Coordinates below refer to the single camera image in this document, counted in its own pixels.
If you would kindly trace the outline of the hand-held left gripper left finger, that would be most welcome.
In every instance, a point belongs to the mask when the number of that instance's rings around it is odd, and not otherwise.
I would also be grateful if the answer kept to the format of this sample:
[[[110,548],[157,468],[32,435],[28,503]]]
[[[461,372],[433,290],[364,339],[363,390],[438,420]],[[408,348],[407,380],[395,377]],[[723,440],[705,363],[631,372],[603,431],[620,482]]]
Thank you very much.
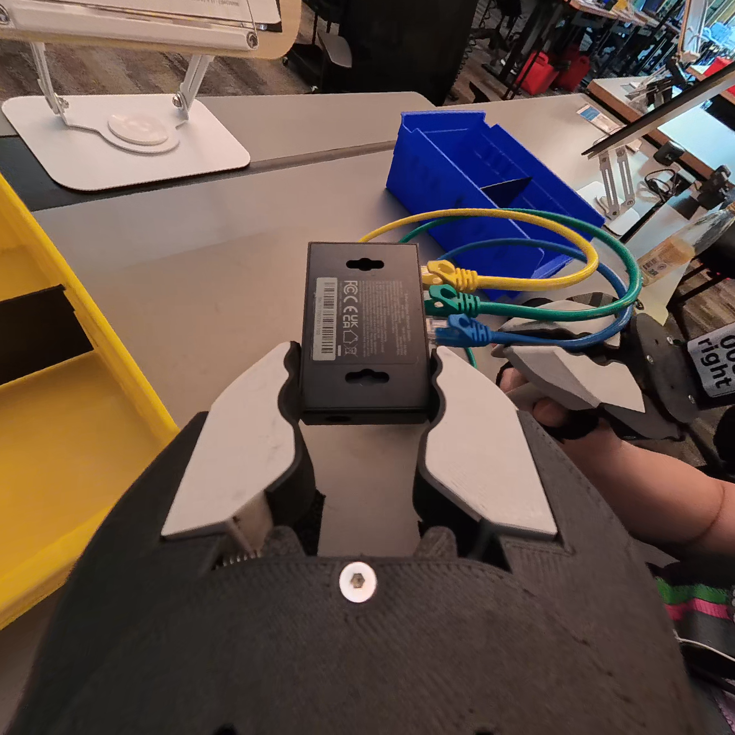
[[[162,526],[166,539],[225,533],[263,543],[293,526],[317,494],[299,421],[301,347],[277,345],[237,377],[207,414]]]

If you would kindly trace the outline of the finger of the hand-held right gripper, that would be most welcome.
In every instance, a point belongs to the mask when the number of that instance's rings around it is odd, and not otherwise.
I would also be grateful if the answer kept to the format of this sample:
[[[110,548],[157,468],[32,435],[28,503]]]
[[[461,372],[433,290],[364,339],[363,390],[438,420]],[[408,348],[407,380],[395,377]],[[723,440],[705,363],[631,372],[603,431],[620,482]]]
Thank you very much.
[[[540,343],[556,346],[557,343],[574,342],[585,340],[588,337],[598,335],[601,332],[611,330],[619,320],[619,315],[612,313],[580,319],[578,316],[592,312],[595,309],[607,307],[615,301],[614,297],[604,292],[588,292],[576,295],[568,299],[551,301],[546,298],[530,299],[523,304],[535,312],[555,311],[573,315],[574,319],[562,320],[558,317],[509,317],[498,329],[497,336],[511,335],[514,337],[513,345],[524,345],[519,340],[521,336]]]
[[[559,346],[499,345],[492,355],[506,359],[526,380],[508,393],[518,409],[531,412],[539,400],[551,399],[571,411],[613,407],[645,413],[642,391],[623,363],[598,364]]]

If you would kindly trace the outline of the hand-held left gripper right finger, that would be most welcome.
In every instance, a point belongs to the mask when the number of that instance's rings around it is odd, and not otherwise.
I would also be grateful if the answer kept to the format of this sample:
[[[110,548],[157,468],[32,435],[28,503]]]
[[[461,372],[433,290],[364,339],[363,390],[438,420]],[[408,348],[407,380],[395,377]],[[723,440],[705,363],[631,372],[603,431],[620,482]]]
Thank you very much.
[[[554,539],[556,521],[515,405],[450,348],[433,357],[438,408],[420,441],[419,478],[473,521]]]

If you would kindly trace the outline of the yellow plastic bin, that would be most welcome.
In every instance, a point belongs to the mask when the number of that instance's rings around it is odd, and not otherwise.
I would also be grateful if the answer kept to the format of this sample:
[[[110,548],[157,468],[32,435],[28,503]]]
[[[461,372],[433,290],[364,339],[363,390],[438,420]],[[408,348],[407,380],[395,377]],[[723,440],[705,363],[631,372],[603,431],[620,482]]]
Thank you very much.
[[[179,431],[11,185],[1,184],[1,627],[69,576]]]

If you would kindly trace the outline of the black ethernet switch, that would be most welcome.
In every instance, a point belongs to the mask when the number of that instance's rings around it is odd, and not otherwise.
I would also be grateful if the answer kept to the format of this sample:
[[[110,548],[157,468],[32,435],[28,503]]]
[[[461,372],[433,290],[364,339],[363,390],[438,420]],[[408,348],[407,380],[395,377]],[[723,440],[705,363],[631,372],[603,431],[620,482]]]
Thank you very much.
[[[301,419],[311,426],[418,425],[430,370],[414,243],[310,242]]]

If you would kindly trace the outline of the blue plastic bin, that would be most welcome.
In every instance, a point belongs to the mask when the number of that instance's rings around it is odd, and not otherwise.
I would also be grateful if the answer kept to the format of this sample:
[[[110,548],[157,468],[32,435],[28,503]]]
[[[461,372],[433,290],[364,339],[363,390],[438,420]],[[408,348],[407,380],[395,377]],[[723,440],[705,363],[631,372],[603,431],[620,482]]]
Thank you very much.
[[[570,216],[602,226],[603,216],[485,112],[403,113],[387,178],[408,213],[440,209],[516,208]],[[472,217],[439,225],[430,236],[444,252],[484,240],[519,238],[569,245],[535,225]],[[485,276],[546,279],[572,261],[539,246],[464,252],[455,263]]]

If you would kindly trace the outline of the person's right forearm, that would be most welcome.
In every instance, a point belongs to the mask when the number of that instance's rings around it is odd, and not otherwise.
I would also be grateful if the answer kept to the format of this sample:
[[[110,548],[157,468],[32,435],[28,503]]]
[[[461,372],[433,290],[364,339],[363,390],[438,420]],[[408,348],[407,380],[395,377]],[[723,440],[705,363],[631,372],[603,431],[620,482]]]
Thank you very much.
[[[734,485],[612,430],[562,444],[630,534],[655,546],[733,553]]]

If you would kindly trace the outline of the person's right hand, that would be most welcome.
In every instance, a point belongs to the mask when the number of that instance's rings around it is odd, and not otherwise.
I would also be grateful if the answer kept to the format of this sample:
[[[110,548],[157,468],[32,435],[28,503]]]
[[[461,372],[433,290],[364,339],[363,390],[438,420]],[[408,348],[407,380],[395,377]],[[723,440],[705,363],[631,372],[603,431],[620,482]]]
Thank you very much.
[[[515,368],[507,368],[501,373],[498,386],[511,398],[526,400],[531,415],[547,433],[566,429],[570,424],[571,412],[555,400],[538,393]],[[595,473],[611,470],[624,454],[623,441],[604,422],[598,423],[596,428],[581,438],[555,440],[567,458],[589,478]]]

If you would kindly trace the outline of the plastic drink bottle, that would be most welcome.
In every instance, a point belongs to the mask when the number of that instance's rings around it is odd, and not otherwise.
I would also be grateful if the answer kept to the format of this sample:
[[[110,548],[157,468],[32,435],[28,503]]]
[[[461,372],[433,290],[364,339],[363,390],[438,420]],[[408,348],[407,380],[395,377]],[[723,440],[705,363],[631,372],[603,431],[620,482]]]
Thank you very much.
[[[725,234],[734,222],[734,203],[689,222],[638,258],[643,287],[689,264]]]

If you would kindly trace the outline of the silver folding board stand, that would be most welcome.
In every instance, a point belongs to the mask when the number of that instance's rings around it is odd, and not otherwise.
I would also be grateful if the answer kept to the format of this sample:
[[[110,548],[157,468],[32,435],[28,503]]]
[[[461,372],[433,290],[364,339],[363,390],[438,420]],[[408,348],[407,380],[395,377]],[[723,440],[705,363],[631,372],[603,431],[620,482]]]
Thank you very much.
[[[622,239],[640,220],[635,211],[636,193],[625,146],[598,156],[599,179],[577,194],[604,217],[604,227]]]

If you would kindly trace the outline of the black tilted display board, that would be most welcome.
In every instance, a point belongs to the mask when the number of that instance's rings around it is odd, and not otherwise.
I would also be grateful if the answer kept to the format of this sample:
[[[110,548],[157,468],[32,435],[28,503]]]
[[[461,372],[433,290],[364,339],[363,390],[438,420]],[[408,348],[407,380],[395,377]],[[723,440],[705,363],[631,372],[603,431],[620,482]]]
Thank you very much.
[[[651,131],[657,130],[662,125],[675,119],[681,114],[687,113],[690,109],[701,105],[704,101],[710,100],[712,97],[718,96],[725,92],[729,87],[733,86],[734,64],[728,64],[718,72],[713,73],[709,77],[702,77],[690,87],[683,89],[678,95],[674,95],[669,101],[654,107],[650,112],[640,114],[635,119],[629,119],[628,123],[618,131],[609,134],[593,146],[584,150],[581,155],[588,159],[599,157],[610,149],[618,149],[627,145],[633,140],[643,138]],[[623,102],[623,98],[615,97],[613,92],[622,90],[622,83],[626,79],[639,80],[637,91],[642,91],[646,97],[649,82],[644,78],[596,78],[587,86],[586,92],[589,96],[594,97],[598,93],[605,93],[613,102],[619,103],[629,109],[629,105]]]

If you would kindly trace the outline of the person's patterned clothing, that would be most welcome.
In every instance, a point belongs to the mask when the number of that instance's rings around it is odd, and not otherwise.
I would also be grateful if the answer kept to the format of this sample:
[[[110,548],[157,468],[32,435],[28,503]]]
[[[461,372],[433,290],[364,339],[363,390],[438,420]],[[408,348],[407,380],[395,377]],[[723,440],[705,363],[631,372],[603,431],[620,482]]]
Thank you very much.
[[[734,560],[648,563],[684,659],[703,733],[734,733]]]

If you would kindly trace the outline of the white document stand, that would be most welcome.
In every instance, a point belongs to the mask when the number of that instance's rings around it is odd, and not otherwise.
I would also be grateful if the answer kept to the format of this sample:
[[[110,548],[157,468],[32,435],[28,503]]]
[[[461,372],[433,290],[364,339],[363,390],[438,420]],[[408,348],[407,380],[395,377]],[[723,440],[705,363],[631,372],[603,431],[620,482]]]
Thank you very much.
[[[245,147],[196,100],[216,56],[192,54],[175,93],[62,97],[46,42],[29,42],[41,96],[14,97],[2,112],[50,178],[82,192],[237,170]]]

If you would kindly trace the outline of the black mesh panel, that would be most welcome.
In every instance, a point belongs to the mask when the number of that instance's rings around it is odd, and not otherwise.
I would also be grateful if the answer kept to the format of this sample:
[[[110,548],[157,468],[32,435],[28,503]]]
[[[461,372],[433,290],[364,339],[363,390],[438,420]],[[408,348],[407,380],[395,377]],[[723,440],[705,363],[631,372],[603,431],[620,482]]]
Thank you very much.
[[[348,93],[413,91],[442,106],[459,75],[477,1],[349,1],[339,36]]]

